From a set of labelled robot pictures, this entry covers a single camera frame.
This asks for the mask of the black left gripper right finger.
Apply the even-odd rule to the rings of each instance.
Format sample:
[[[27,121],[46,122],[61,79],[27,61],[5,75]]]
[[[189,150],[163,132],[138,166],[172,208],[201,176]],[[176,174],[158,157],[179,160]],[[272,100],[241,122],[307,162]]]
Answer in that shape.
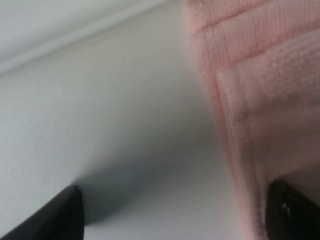
[[[270,240],[318,240],[320,206],[283,181],[268,188],[265,227]]]

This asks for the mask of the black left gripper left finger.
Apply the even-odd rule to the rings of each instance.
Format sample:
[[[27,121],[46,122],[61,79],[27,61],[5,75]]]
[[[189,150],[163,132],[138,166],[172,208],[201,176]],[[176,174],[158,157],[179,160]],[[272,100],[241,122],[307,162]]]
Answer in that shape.
[[[82,240],[84,231],[83,195],[76,185],[70,185],[1,239]]]

